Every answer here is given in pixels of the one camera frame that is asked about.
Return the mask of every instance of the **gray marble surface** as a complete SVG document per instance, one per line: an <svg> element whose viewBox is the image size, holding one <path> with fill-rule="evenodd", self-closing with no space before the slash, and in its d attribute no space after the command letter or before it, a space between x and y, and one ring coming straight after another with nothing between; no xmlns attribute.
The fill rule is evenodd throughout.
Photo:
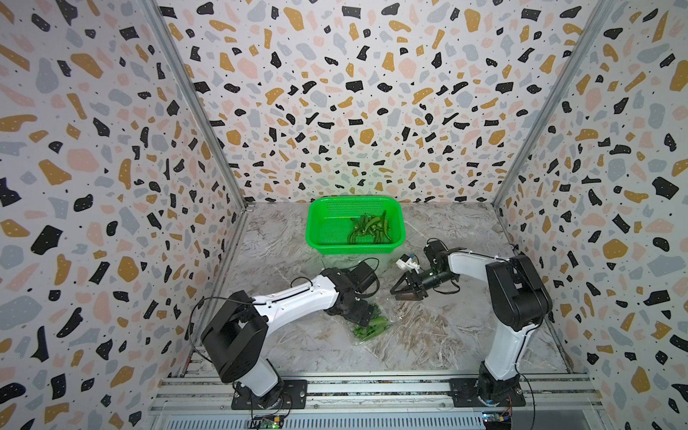
<svg viewBox="0 0 688 430"><path fill-rule="evenodd" d="M377 257L381 287L368 300L377 303L395 324L378 338L357 345L347 321L315 312L267 338L263 356L281 372L477 371L491 348L497 323L485 283L462 277L459 293L430 292L428 298L415 302L394 301L389 289L402 274L394 264L401 254L416 253L421 267L428 266L422 249L431 237L442 239L449 248L513 255L489 205L404 204L405 243L392 254L370 256L323 256L309 247L304 238L308 207L297 203L256 206L248 216L241 250L221 295L237 290L249 296L269 294L289 288L295 277L312 278L324 267L349 267L362 258ZM566 371L546 325L531 339L519 370ZM214 373L210 365L204 365L203 372Z"/></svg>

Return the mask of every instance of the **patterned wall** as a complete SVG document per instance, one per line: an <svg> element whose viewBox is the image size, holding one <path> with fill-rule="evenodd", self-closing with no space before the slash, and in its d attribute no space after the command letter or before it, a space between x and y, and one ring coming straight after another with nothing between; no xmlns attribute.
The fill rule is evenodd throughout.
<svg viewBox="0 0 688 430"><path fill-rule="evenodd" d="M485 201L593 0L161 0L249 200Z"/></svg>
<svg viewBox="0 0 688 430"><path fill-rule="evenodd" d="M619 429L688 428L686 1L619 1L499 208Z"/></svg>
<svg viewBox="0 0 688 430"><path fill-rule="evenodd" d="M0 13L0 427L140 428L234 202L136 3Z"/></svg>

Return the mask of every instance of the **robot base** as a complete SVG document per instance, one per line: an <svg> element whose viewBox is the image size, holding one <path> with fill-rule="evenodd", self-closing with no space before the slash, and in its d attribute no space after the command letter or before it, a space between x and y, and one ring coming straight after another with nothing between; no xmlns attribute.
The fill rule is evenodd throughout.
<svg viewBox="0 0 688 430"><path fill-rule="evenodd" d="M508 380L495 380L485 367L485 362L480 364L480 375L477 378L450 379L449 395L454 407L507 407L509 404L526 406L526 399L519 385L519 376Z"/></svg>
<svg viewBox="0 0 688 430"><path fill-rule="evenodd" d="M287 379L281 381L283 384L277 384L275 387L281 385L279 394L268 392L265 396L255 396L248 387L236 388L234 398L232 399L232 410L248 411L253 409L254 412L260 412L266 409L273 409L279 407L284 413L289 409L305 409L305 395L308 393L308 381L306 379ZM274 401L272 405L265 405L267 398L279 399L282 397L280 404L279 400Z"/></svg>

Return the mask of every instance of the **robotic arm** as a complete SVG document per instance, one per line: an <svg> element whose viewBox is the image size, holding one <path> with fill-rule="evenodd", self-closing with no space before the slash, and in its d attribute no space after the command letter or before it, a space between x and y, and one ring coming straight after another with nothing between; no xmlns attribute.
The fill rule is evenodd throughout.
<svg viewBox="0 0 688 430"><path fill-rule="evenodd" d="M518 362L530 336L552 310L552 299L533 263L525 255L510 259L489 257L465 248L447 249L434 239L424 248L430 269L404 254L397 265L411 270L399 279L390 292L397 300L423 300L427 290L445 281L467 275L487 282L492 309L499 323L490 353L480 365L477 397L486 405L498 405L518 385Z"/></svg>
<svg viewBox="0 0 688 430"><path fill-rule="evenodd" d="M222 382L239 381L253 394L256 408L267 409L278 401L283 381L260 357L265 338L317 310L367 326L374 309L361 297L375 281L375 271L362 261L352 270L325 269L274 294L249 297L245 291L235 292L203 331L201 342Z"/></svg>

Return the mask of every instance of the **green plastic basket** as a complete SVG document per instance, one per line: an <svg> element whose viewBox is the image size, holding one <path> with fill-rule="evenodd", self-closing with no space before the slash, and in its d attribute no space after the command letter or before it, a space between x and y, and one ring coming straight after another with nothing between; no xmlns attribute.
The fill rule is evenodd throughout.
<svg viewBox="0 0 688 430"><path fill-rule="evenodd" d="M349 245L349 234L354 230L351 218L361 215L380 216L387 211L390 244L373 244L372 236L356 239ZM388 254L406 240L401 205L391 197L382 195L346 195L324 197L311 203L305 228L305 241L323 255L333 254Z"/></svg>

